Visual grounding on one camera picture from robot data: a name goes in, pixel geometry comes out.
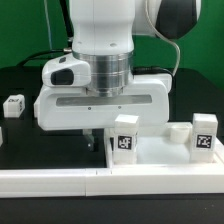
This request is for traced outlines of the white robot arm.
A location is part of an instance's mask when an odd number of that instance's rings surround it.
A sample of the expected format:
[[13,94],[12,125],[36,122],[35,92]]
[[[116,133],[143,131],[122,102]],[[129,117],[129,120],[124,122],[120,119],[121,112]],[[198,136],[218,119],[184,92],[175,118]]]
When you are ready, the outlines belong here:
[[72,52],[48,61],[35,102],[45,131],[110,128],[120,114],[142,126],[169,119],[173,71],[138,75],[134,35],[172,44],[198,22],[202,0],[69,0]]

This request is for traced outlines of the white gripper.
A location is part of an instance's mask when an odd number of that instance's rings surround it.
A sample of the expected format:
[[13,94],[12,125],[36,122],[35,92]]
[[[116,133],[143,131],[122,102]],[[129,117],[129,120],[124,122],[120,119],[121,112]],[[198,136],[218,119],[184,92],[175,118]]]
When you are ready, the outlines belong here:
[[73,55],[48,61],[37,98],[37,120],[46,131],[83,129],[91,152],[97,141],[91,129],[109,128],[120,114],[135,115],[141,125],[169,119],[167,72],[134,75],[130,54]]

